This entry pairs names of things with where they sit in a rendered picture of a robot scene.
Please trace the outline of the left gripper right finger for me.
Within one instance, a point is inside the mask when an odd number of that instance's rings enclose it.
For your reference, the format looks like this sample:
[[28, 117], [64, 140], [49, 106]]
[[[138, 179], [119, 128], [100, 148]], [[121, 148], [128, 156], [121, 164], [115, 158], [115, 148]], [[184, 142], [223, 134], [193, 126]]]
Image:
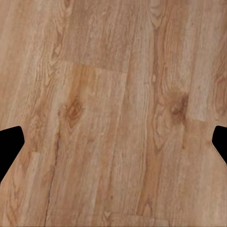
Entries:
[[216, 126], [212, 143], [224, 159], [227, 164], [227, 128], [222, 126]]

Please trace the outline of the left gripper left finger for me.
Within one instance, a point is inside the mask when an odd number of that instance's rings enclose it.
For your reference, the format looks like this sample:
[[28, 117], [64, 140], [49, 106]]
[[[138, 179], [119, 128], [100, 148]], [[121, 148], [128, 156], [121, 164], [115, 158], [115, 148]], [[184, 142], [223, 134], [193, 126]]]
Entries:
[[0, 131], [0, 182], [25, 143], [21, 126]]

